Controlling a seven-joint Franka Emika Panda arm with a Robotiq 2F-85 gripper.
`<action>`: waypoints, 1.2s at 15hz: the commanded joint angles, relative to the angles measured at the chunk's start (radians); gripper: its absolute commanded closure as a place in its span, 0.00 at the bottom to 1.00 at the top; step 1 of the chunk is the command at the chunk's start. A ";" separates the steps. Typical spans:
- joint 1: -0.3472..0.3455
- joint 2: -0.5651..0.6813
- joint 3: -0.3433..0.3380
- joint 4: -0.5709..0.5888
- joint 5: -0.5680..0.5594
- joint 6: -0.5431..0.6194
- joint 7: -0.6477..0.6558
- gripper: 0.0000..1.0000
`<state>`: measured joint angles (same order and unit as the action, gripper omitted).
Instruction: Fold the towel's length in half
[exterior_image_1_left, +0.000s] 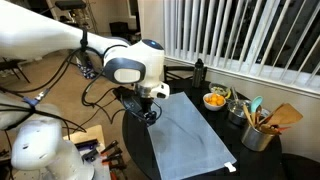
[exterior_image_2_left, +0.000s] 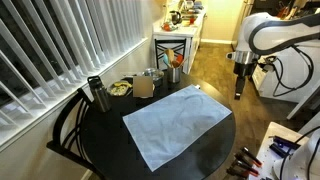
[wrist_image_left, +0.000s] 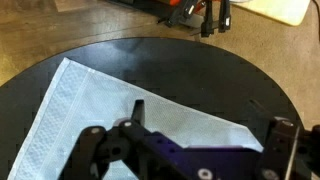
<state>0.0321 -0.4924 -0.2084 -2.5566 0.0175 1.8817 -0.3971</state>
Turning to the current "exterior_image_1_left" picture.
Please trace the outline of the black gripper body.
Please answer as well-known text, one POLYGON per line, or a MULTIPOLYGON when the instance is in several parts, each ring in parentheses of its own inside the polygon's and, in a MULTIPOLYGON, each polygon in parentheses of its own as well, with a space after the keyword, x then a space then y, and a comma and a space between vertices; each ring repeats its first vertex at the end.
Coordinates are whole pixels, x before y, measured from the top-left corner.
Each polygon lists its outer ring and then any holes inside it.
POLYGON ((153 104, 152 98, 141 98, 141 107, 143 111, 144 121, 148 126, 153 125, 156 122, 157 113, 151 109, 153 104))

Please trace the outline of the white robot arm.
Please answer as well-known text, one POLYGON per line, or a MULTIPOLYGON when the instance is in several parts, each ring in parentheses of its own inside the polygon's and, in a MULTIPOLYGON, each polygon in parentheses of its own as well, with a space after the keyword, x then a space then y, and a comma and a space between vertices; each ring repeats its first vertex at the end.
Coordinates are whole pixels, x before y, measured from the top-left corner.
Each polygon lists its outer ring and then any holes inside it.
MULTIPOLYGON (((104 76, 116 84, 135 85, 142 98, 166 98, 169 86, 160 80, 164 49, 153 40, 131 45, 123 38, 102 37, 0 0, 0 54, 33 59, 62 49, 92 50, 103 60, 104 76)), ((17 129, 11 163, 19 170, 47 169, 55 180, 92 180, 94 166, 81 158, 75 145, 62 138, 61 122, 35 107, 1 96, 1 128, 17 129)))

